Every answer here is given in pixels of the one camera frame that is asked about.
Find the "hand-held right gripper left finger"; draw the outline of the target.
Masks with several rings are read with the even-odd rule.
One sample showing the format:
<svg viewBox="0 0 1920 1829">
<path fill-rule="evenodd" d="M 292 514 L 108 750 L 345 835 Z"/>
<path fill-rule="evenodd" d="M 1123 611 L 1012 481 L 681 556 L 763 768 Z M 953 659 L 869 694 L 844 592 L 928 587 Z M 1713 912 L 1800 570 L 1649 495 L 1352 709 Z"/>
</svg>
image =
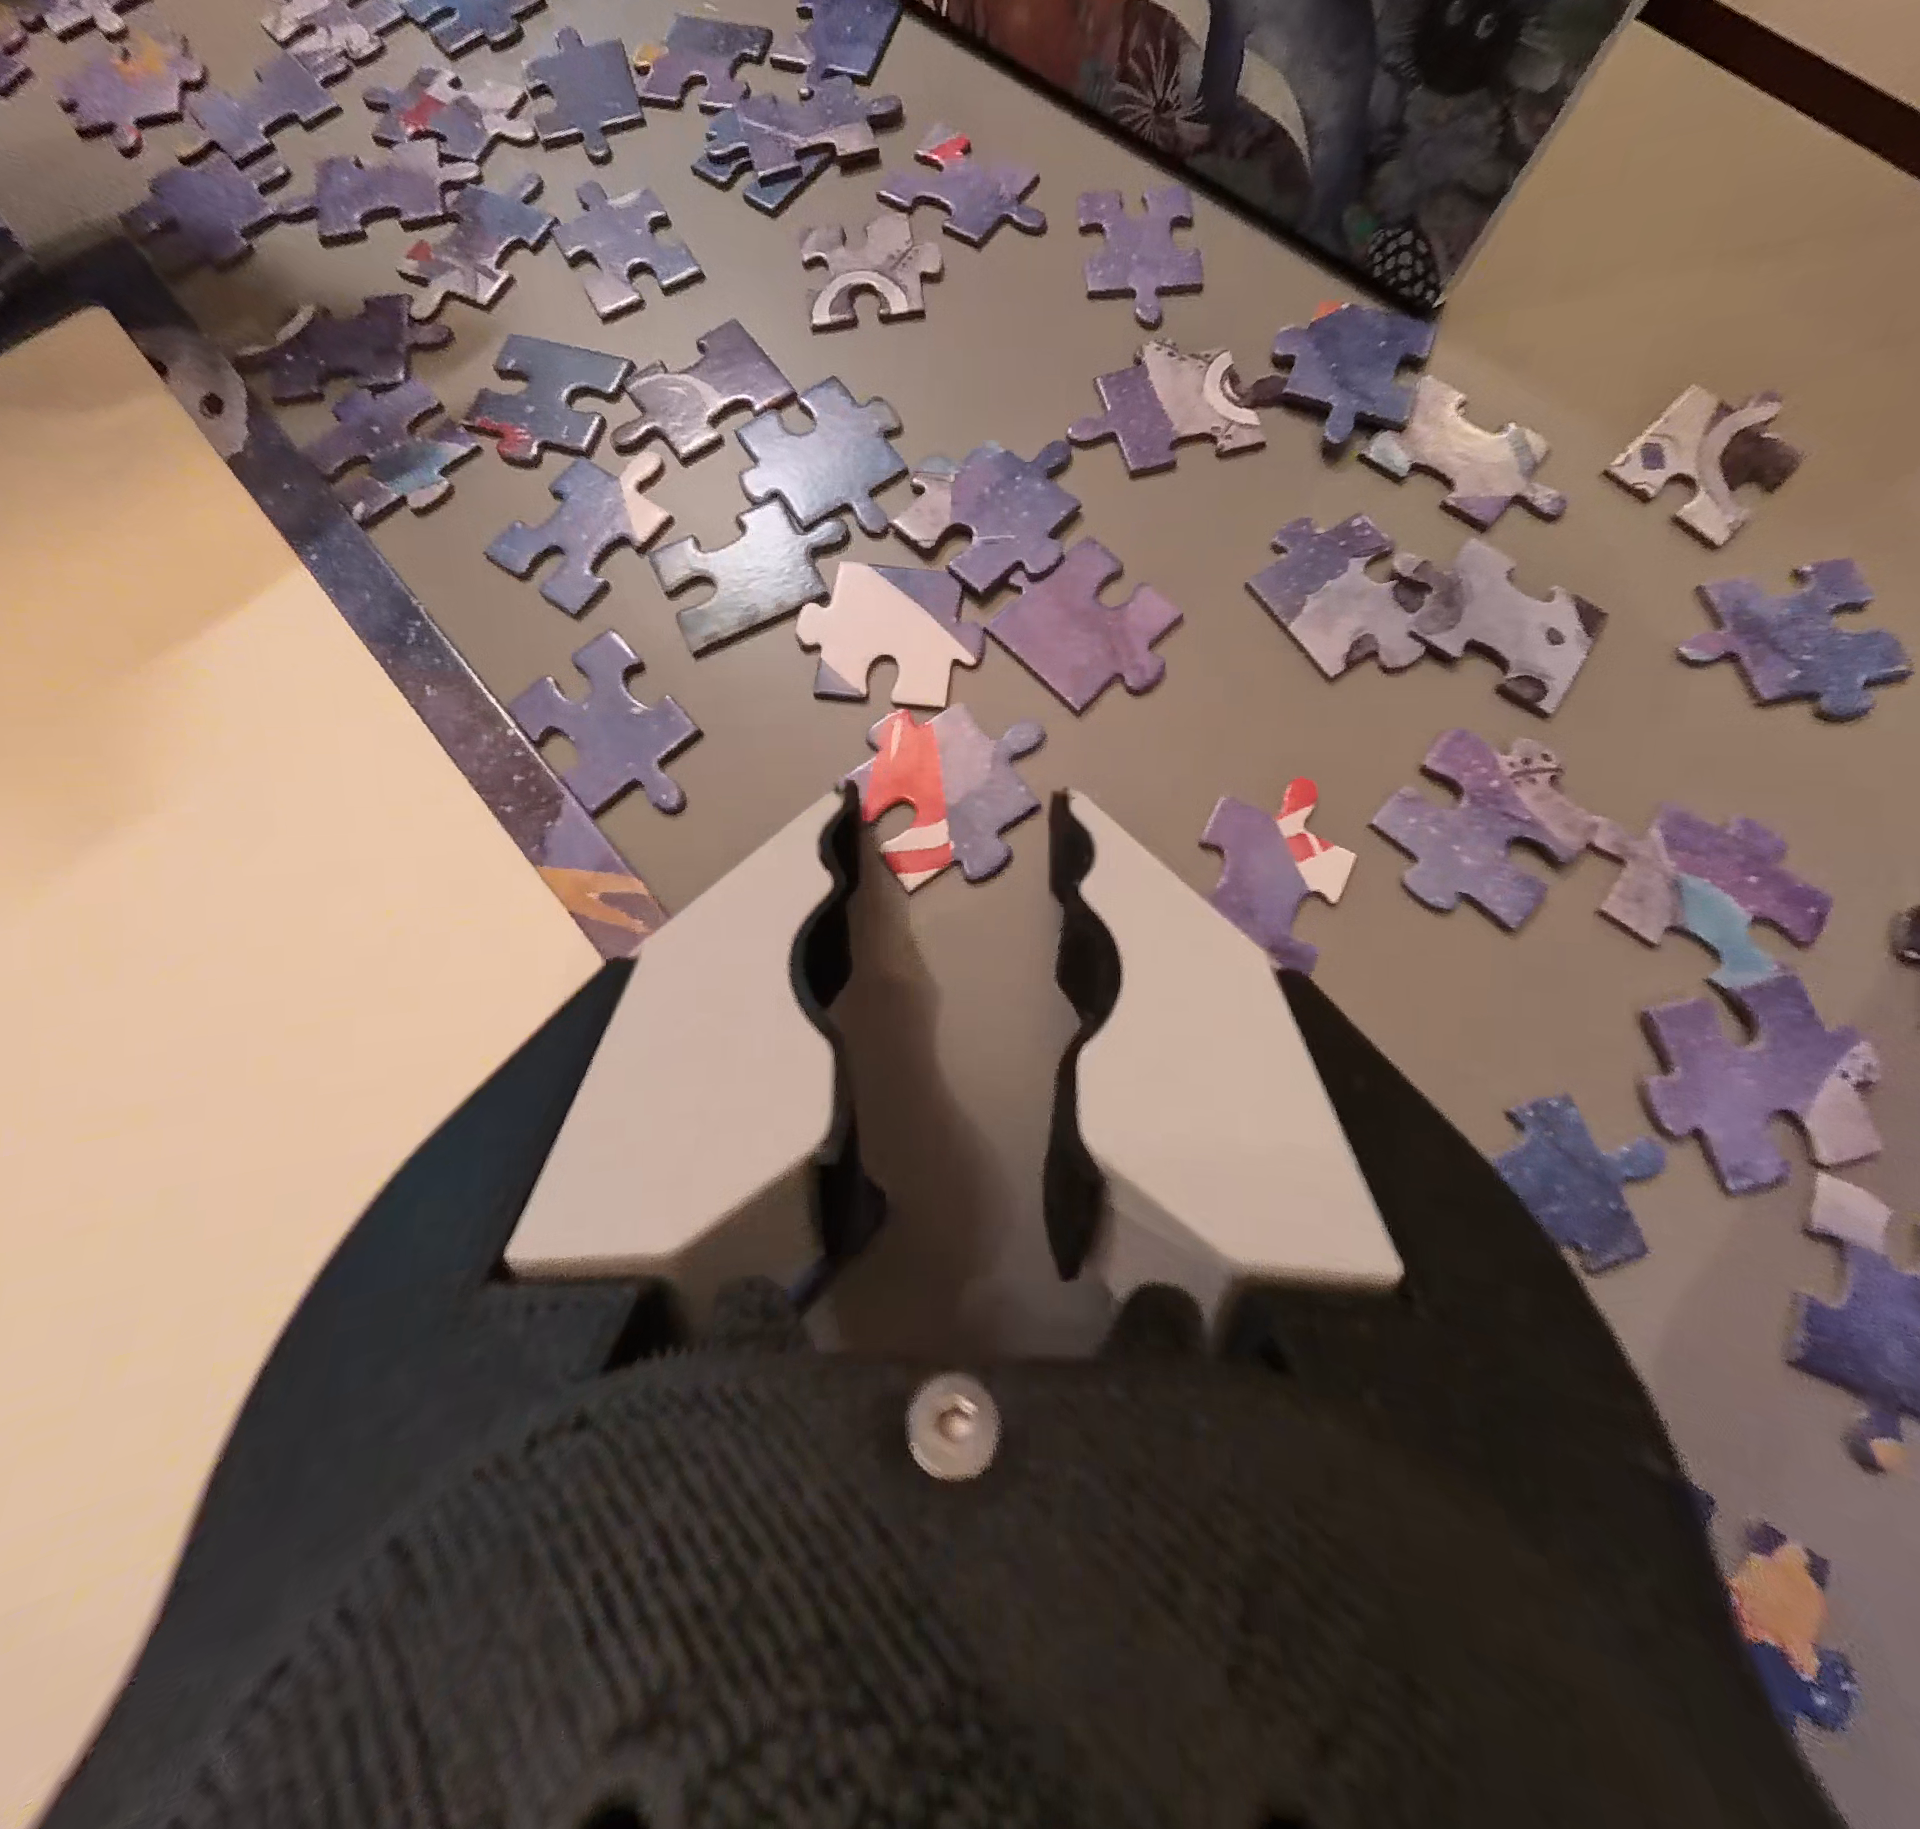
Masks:
<svg viewBox="0 0 1920 1829">
<path fill-rule="evenodd" d="M 516 1215 L 519 1280 L 763 1277 L 804 1312 L 882 1226 L 831 1004 L 851 976 L 858 792 L 808 805 L 633 957 Z"/>
</svg>

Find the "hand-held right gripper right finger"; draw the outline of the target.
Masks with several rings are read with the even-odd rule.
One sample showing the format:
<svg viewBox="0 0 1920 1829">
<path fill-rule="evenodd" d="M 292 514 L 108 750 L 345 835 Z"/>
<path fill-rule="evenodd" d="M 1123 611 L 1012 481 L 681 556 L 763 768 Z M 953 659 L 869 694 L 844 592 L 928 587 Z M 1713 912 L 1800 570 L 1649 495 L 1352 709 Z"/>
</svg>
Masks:
<svg viewBox="0 0 1920 1829">
<path fill-rule="evenodd" d="M 1049 805 L 1054 988 L 1073 1010 L 1043 1136 L 1058 1280 L 1396 1289 L 1396 1250 L 1277 967 L 1087 792 Z"/>
</svg>

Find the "red striped puzzle piece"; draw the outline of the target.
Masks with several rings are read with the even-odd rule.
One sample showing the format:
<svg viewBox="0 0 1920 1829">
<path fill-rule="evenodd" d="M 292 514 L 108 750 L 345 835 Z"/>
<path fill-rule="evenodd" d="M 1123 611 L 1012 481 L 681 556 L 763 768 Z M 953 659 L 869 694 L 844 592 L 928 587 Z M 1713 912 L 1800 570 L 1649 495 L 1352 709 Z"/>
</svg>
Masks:
<svg viewBox="0 0 1920 1829">
<path fill-rule="evenodd" d="M 1041 795 L 1016 773 L 1016 760 L 1041 746 L 1043 727 L 1036 721 L 989 738 L 965 705 L 934 715 L 895 709 L 869 727 L 872 756 L 837 783 L 858 788 L 863 823 L 909 809 L 906 829 L 878 844 L 904 893 L 944 869 L 981 885 L 1012 857 L 1006 826 L 1041 809 Z"/>
</svg>

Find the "white blue rocket puzzle piece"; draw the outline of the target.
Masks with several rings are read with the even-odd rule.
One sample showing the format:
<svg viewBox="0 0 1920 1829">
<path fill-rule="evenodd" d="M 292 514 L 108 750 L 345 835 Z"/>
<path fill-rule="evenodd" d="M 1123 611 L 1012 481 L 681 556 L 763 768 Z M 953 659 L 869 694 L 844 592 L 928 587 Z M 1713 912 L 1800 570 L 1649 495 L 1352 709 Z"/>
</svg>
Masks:
<svg viewBox="0 0 1920 1829">
<path fill-rule="evenodd" d="M 985 631 L 965 621 L 965 587 L 948 570 L 841 561 L 831 601 L 808 601 L 797 643 L 818 656 L 811 694 L 869 699 L 869 672 L 891 662 L 891 705 L 939 712 L 957 664 L 978 664 Z"/>
</svg>

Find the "white puzzle frame blue border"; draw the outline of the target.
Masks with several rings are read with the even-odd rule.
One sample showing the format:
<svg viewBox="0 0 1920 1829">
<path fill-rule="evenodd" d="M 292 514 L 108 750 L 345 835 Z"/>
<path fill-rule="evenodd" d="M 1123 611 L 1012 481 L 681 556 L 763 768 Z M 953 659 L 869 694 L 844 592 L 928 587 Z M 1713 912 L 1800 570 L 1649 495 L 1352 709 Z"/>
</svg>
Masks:
<svg viewBox="0 0 1920 1829">
<path fill-rule="evenodd" d="M 667 912 L 125 240 L 2 289 L 2 1824 L 385 1180 Z"/>
</svg>

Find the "four-picture animal picture board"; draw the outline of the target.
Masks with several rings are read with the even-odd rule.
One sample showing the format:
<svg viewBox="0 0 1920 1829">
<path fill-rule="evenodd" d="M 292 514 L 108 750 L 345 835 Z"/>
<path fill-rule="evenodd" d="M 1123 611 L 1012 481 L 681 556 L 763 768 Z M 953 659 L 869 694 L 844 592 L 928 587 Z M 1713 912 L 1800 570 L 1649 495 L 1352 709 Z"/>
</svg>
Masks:
<svg viewBox="0 0 1920 1829">
<path fill-rule="evenodd" d="M 1401 307 L 1439 307 L 1643 0 L 923 0 Z"/>
</svg>

